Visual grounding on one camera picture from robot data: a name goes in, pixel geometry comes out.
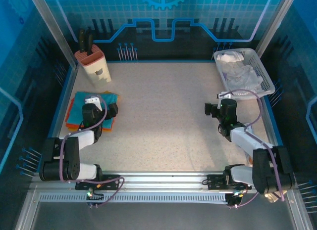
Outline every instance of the knife block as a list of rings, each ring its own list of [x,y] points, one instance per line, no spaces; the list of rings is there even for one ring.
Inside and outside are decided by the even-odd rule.
[[[105,54],[96,45],[93,45],[92,52],[91,55],[87,55],[87,52],[81,53],[80,51],[77,51],[75,57],[83,66],[86,74],[95,86],[110,82],[111,77]]]

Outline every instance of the white cloth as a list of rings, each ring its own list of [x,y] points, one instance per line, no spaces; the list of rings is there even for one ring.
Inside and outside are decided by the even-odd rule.
[[[254,69],[250,65],[243,65],[242,62],[220,62],[221,69],[226,79],[228,88],[234,89],[247,89],[253,92],[263,92],[261,83],[263,78],[258,77]]]
[[[218,54],[217,60],[229,63],[229,62],[240,62],[240,61],[243,61],[244,58],[242,54],[236,51],[227,51],[224,54]]]

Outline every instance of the table surface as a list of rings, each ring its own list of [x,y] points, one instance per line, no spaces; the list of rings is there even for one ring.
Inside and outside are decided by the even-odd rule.
[[[205,103],[217,104],[216,94],[224,89],[214,63],[110,63],[108,68],[112,81],[98,88],[80,68],[72,90],[71,99],[81,91],[120,95],[112,132],[80,151],[82,163],[144,172],[219,171],[247,164],[246,153],[220,135],[218,120],[204,112]],[[258,114],[256,100],[238,101],[241,123]],[[253,131],[267,141],[262,119]],[[60,137],[67,133],[64,118]]]

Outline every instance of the knife handle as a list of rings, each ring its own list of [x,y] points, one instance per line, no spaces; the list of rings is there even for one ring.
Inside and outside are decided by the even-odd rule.
[[[93,53],[92,47],[93,47],[94,38],[92,34],[89,34],[87,39],[87,55],[91,55]]]
[[[79,30],[79,51],[81,53],[85,52],[85,30]]]

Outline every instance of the laundry basket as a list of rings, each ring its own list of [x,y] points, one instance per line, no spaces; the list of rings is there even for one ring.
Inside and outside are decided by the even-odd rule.
[[[215,58],[215,62],[217,65],[217,70],[220,73],[222,83],[225,87],[226,91],[229,91],[230,89],[228,88],[227,81],[224,78],[222,69],[221,69],[221,64],[220,62],[216,59],[217,55],[219,54],[224,54],[227,51],[236,51],[242,54],[244,57],[244,60],[242,61],[244,65],[251,65],[255,71],[255,73],[258,76],[261,76],[263,78],[263,82],[261,83],[261,88],[264,92],[259,92],[257,95],[259,97],[273,94],[275,92],[275,87],[273,85],[273,82],[269,75],[267,74],[266,69],[264,68],[259,56],[257,53],[251,49],[251,48],[235,48],[235,49],[226,49],[226,50],[220,50],[214,53],[213,57]],[[235,92],[235,95],[232,96],[232,98],[236,100],[249,100],[249,99],[256,99],[256,97],[250,93],[245,93],[245,92]]]

